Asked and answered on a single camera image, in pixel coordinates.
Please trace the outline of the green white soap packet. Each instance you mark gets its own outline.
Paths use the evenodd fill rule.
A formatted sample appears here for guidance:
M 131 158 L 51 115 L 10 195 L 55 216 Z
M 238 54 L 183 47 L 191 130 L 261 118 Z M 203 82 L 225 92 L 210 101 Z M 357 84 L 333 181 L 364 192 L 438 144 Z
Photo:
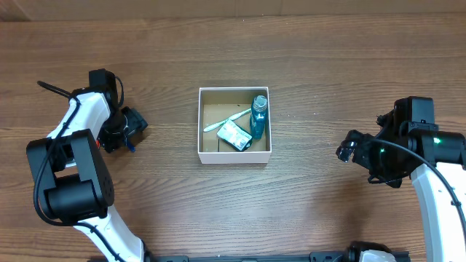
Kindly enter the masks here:
M 245 151 L 253 144 L 253 137 L 232 120 L 227 120 L 216 133 L 217 137 L 236 151 Z

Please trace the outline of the blue mouthwash bottle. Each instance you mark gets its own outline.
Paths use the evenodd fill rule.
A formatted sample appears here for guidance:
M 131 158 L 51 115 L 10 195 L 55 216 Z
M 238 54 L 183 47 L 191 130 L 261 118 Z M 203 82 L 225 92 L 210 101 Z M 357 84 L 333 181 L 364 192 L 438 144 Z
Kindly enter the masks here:
M 254 97 L 250 113 L 250 133 L 254 140 L 260 140 L 268 117 L 268 100 L 263 95 Z

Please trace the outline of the green white toothbrush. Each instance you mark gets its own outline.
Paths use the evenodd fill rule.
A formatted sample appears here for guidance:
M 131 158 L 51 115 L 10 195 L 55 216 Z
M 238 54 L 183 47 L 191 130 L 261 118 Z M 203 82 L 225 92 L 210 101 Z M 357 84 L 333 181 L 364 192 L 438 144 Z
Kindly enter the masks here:
M 231 121 L 234 121 L 236 119 L 239 119 L 240 117 L 246 115 L 246 114 L 249 114 L 251 112 L 251 109 L 247 109 L 247 110 L 244 110 L 244 111 L 241 111 L 239 113 L 236 113 L 234 115 L 231 115 L 229 118 L 225 119 L 225 120 L 222 120 L 220 122 L 216 122 L 214 124 L 211 124 L 209 126 L 207 126 L 206 128 L 203 129 L 203 132 L 210 132 L 212 130 L 215 130 L 216 128 L 220 127 L 221 125 L 225 124 L 227 121 L 231 120 Z

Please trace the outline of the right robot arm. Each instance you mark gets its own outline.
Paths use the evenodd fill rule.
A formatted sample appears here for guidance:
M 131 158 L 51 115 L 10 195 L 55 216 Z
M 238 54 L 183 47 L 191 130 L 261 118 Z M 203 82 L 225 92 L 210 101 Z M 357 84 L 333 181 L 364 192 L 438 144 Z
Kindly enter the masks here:
M 370 184 L 400 188 L 410 178 L 429 261 L 465 260 L 465 137 L 441 131 L 431 98 L 410 96 L 378 116 L 376 135 L 350 130 L 336 150 L 368 170 Z

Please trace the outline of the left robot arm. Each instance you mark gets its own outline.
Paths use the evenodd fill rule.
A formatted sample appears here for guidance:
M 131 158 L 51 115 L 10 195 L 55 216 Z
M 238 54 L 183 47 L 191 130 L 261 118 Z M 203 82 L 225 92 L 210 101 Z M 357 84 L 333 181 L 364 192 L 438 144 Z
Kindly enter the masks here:
M 33 205 L 49 225 L 85 234 L 107 261 L 153 261 L 144 241 L 129 230 L 114 206 L 114 184 L 100 153 L 133 151 L 146 120 L 124 106 L 121 79 L 106 69 L 89 72 L 89 85 L 67 92 L 39 82 L 68 99 L 60 124 L 31 141 L 26 155 L 34 181 Z

